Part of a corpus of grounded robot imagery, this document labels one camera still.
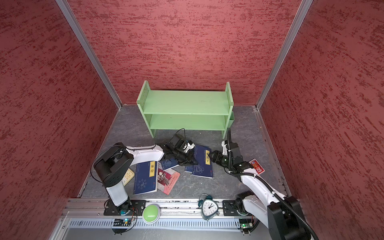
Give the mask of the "blue book Guiguzi yellow label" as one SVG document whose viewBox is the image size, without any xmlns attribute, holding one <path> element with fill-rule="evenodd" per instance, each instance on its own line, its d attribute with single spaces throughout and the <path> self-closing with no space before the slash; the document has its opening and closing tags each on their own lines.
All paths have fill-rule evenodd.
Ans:
<svg viewBox="0 0 384 240">
<path fill-rule="evenodd" d="M 198 164 L 193 166 L 193 176 L 209 179 L 213 178 L 213 167 L 209 157 L 211 149 L 205 146 L 196 145 L 194 150 L 194 158 Z"/>
</svg>

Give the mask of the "blue book Xiaolin Guangji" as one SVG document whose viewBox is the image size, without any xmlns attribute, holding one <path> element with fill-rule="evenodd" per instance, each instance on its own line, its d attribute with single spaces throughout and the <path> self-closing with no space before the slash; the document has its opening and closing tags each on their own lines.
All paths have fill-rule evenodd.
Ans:
<svg viewBox="0 0 384 240">
<path fill-rule="evenodd" d="M 185 166 L 185 172 L 187 173 L 193 173 L 194 172 L 194 166 Z"/>
</svg>

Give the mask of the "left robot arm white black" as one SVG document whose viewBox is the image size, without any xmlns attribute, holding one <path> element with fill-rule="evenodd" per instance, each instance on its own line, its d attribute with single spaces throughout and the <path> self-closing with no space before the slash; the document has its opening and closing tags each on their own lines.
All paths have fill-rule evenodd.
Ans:
<svg viewBox="0 0 384 240">
<path fill-rule="evenodd" d="M 195 144 L 180 134 L 164 144 L 147 147 L 129 147 L 118 142 L 100 153 L 93 168 L 106 189 L 110 202 L 115 207 L 120 207 L 130 202 L 123 183 L 123 178 L 128 169 L 137 164 L 155 163 L 162 160 L 174 159 L 181 166 L 193 166 L 198 162 L 194 157 Z"/>
</svg>

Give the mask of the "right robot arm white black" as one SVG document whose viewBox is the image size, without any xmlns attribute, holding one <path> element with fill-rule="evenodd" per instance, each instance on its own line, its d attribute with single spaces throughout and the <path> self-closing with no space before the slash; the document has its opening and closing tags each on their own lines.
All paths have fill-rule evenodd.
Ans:
<svg viewBox="0 0 384 240">
<path fill-rule="evenodd" d="M 273 240 L 318 239 L 296 198 L 287 197 L 268 184 L 254 165 L 243 159 L 238 144 L 227 140 L 222 142 L 222 147 L 222 151 L 209 154 L 210 161 L 249 188 L 237 197 L 240 214 L 253 215 L 257 223 L 268 228 Z"/>
</svg>

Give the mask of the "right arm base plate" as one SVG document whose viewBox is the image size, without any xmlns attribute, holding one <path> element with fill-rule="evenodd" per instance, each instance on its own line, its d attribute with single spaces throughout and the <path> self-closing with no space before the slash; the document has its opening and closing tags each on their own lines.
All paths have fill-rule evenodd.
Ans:
<svg viewBox="0 0 384 240">
<path fill-rule="evenodd" d="M 245 210 L 243 201 L 236 200 L 223 200 L 224 216 L 248 216 L 249 213 Z"/>
</svg>

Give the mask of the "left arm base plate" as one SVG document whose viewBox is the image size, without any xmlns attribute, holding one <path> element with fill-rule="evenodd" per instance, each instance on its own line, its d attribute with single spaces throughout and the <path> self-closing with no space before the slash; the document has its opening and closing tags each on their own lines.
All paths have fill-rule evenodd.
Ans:
<svg viewBox="0 0 384 240">
<path fill-rule="evenodd" d="M 146 200 L 128 200 L 116 207 L 113 201 L 108 199 L 104 204 L 104 216 L 142 216 L 146 203 Z"/>
</svg>

